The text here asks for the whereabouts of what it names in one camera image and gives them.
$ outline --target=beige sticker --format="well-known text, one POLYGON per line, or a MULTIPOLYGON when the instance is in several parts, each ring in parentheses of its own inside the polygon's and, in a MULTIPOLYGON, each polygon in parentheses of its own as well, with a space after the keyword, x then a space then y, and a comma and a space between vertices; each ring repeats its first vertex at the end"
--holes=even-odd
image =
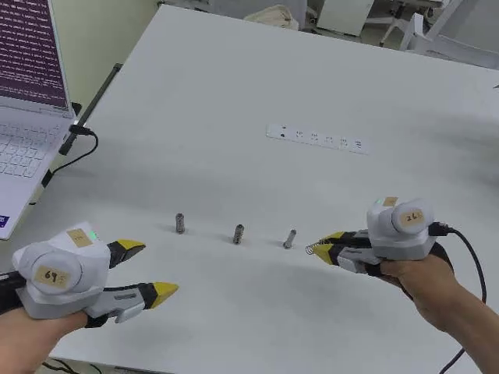
POLYGON ((88 245, 93 244, 92 241, 88 238, 87 234, 85 234, 85 231, 83 231, 81 228, 69 230, 68 235, 78 248, 87 247, 88 245))
POLYGON ((66 288, 69 279, 71 279, 71 274, 43 265, 38 267, 37 273, 34 276, 36 282, 57 288, 66 288))
POLYGON ((420 209, 414 209, 400 215, 400 224, 403 227, 424 223, 424 215, 420 209))
POLYGON ((395 206, 397 203, 398 197, 389 196, 384 200, 383 206, 395 206))

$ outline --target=cable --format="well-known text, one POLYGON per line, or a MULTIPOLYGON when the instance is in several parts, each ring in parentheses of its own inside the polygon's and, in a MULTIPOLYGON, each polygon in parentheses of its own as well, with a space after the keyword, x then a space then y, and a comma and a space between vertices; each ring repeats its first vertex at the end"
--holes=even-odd
POLYGON ((102 371, 97 366, 95 366, 94 364, 89 364, 89 365, 92 366, 94 369, 96 369, 99 372, 99 374, 102 374, 102 371))
POLYGON ((66 364, 63 360, 59 360, 57 358, 53 358, 52 361, 58 362, 59 364, 61 364, 62 366, 64 366, 66 369, 68 369, 70 372, 75 372, 73 370, 73 368, 71 366, 69 366, 68 364, 66 364))
MULTIPOLYGON (((482 302, 483 304, 487 303, 487 285, 485 283, 485 276, 483 275, 483 269, 482 265, 480 265, 480 261, 478 260, 478 256, 476 255, 475 250, 473 249, 473 246, 471 243, 468 241, 466 236, 464 236, 459 230, 456 230, 455 228, 450 228, 446 224, 442 224, 441 222, 434 222, 430 225, 428 229, 428 233, 431 236, 447 236, 447 234, 455 234, 457 235, 463 243, 465 243, 466 248, 469 251, 469 254, 473 258, 473 262, 475 263, 476 266, 476 272, 478 273, 478 278, 480 279, 480 288, 482 290, 482 302)), ((439 374, 444 374, 447 372, 460 358, 463 356, 465 353, 464 348, 461 348, 461 350, 457 353, 456 356, 452 358, 442 368, 441 371, 439 371, 439 374)))
POLYGON ((94 148, 92 148, 90 151, 82 154, 81 156, 75 158, 73 161, 70 161, 68 162, 67 164, 63 164, 61 166, 59 166, 57 169, 55 169, 53 172, 52 172, 52 177, 54 176, 55 173, 57 173, 59 170, 63 169, 63 168, 67 168, 69 165, 73 165, 75 162, 78 162, 79 160, 81 160, 82 158, 86 157, 86 156, 90 156, 93 152, 95 152, 95 150, 97 149, 97 147, 99 146, 99 138, 98 136, 95 134, 95 132, 93 132, 92 130, 90 129, 87 129, 86 127, 81 127, 81 126, 78 126, 78 125, 71 125, 69 127, 69 131, 72 133, 72 134, 75 134, 75 135, 85 135, 85 136, 93 136, 95 138, 95 145, 94 145, 94 148))
POLYGON ((57 361, 57 362, 61 362, 64 364, 64 366, 66 366, 67 368, 62 368, 62 367, 57 367, 57 366, 52 366, 50 364, 48 364, 47 362, 44 362, 42 363, 42 365, 47 368, 47 369, 50 369, 54 372, 67 372, 68 374, 79 374, 78 372, 75 372, 73 369, 71 369, 71 367, 66 364, 65 362, 62 362, 62 361, 59 361, 59 360, 54 360, 54 361, 57 361))

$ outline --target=power strip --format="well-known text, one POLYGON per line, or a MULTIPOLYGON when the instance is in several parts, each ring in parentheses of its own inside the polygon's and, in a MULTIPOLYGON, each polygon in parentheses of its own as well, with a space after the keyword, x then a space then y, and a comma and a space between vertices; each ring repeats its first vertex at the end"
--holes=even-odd
POLYGON ((283 125, 269 125, 267 136, 273 139, 288 140, 295 143, 322 146, 332 150, 369 154, 366 141, 347 136, 328 136, 310 130, 294 129, 283 125))

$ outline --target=hand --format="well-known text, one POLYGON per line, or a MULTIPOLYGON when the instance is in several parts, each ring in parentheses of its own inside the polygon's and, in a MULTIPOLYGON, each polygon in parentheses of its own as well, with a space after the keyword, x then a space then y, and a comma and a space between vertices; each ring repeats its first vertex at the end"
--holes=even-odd
POLYGON ((433 255, 420 261, 384 261, 381 273, 404 287, 426 321, 448 332, 448 316, 465 290, 445 261, 433 255))
POLYGON ((61 319, 31 319, 18 308, 1 315, 0 372, 35 372, 62 337, 86 324, 84 312, 61 319))

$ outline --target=spring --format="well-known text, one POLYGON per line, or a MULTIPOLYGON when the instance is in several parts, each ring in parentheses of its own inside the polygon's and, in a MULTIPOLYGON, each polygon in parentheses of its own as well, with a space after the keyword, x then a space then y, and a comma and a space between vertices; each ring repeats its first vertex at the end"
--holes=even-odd
POLYGON ((184 215, 179 213, 175 216, 175 221, 177 223, 175 230, 179 234, 183 234, 186 232, 186 226, 184 225, 184 215))
POLYGON ((282 243, 282 246, 284 248, 286 248, 286 249, 290 249, 292 247, 293 240, 295 240, 295 236, 296 236, 296 230, 293 229, 289 233, 288 238, 286 239, 286 241, 284 243, 282 243))
POLYGON ((235 233, 234 233, 234 238, 232 239, 232 242, 234 244, 240 244, 242 241, 242 233, 244 233, 244 226, 241 224, 238 224, 235 227, 235 233))
POLYGON ((324 245, 324 244, 328 244, 329 243, 329 239, 321 239, 320 241, 318 242, 315 242, 313 244, 310 244, 308 245, 307 247, 305 247, 305 250, 306 250, 306 253, 308 255, 314 255, 315 252, 313 251, 313 249, 319 245, 324 245))

